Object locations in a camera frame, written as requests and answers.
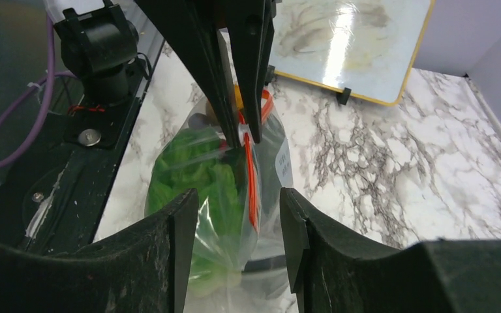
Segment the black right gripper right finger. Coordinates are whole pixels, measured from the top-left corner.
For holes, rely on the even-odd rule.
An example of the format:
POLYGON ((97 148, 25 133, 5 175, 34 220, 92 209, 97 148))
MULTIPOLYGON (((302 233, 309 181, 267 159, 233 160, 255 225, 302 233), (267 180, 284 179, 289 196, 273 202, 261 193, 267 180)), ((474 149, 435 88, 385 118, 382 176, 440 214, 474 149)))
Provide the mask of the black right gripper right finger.
POLYGON ((290 290, 300 312, 501 312, 501 240, 378 243, 283 188, 290 290))

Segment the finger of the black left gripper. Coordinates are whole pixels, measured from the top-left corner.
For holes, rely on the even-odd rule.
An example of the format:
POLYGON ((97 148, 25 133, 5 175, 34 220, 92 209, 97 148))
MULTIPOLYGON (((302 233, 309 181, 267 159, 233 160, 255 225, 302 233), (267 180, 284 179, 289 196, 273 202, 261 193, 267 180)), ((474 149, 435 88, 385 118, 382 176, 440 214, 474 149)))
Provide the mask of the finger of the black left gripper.
POLYGON ((217 1, 219 20, 228 30, 232 60, 255 143, 262 141, 261 96, 274 36, 275 1, 217 1))
POLYGON ((136 4, 211 102, 227 143, 240 147, 238 122, 230 105, 234 84, 219 31, 217 1, 140 0, 136 4))

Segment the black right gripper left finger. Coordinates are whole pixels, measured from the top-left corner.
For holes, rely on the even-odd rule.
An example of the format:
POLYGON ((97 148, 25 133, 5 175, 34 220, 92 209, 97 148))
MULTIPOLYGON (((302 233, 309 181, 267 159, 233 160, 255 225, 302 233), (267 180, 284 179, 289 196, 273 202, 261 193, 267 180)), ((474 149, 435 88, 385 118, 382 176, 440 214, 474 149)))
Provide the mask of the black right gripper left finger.
POLYGON ((182 312, 198 210, 192 188, 71 254, 0 244, 0 312, 182 312))

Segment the clear zip bag orange zipper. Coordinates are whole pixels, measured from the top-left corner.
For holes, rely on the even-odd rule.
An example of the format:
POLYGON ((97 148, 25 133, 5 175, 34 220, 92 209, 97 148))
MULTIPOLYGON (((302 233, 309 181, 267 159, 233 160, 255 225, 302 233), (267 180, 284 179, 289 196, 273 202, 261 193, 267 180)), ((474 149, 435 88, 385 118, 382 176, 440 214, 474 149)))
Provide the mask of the clear zip bag orange zipper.
POLYGON ((195 105, 156 158, 145 214, 194 188, 199 210, 186 312, 280 312, 288 289, 280 191, 293 185, 288 139, 271 94, 262 92, 255 143, 236 100, 240 147, 230 147, 210 103, 195 105))

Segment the green toy lettuce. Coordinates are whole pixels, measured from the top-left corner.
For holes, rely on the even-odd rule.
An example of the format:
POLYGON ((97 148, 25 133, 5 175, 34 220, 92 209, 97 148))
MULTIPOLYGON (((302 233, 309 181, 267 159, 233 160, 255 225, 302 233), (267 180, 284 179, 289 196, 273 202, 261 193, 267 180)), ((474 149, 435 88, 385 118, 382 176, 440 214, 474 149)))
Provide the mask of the green toy lettuce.
POLYGON ((155 160, 145 215, 187 189, 198 192, 198 218, 188 289, 195 297, 232 288, 256 247, 249 221, 245 150, 231 149, 215 127, 181 129, 155 160))

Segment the orange toy fruit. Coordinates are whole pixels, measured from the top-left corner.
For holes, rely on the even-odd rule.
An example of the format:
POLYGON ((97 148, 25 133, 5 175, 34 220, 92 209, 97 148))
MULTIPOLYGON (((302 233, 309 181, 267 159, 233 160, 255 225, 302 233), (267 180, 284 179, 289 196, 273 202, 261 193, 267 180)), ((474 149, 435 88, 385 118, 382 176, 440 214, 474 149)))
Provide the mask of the orange toy fruit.
MULTIPOLYGON (((242 103, 242 98, 241 98, 241 92, 238 84, 234 84, 232 88, 232 95, 230 96, 230 105, 232 108, 232 111, 234 112, 234 115, 237 115, 239 110, 243 109, 243 103, 242 103)), ((211 105, 211 102, 209 100, 206 101, 205 103, 205 115, 208 117, 208 119, 211 121, 211 124, 213 126, 219 126, 219 120, 213 110, 213 107, 211 105)))

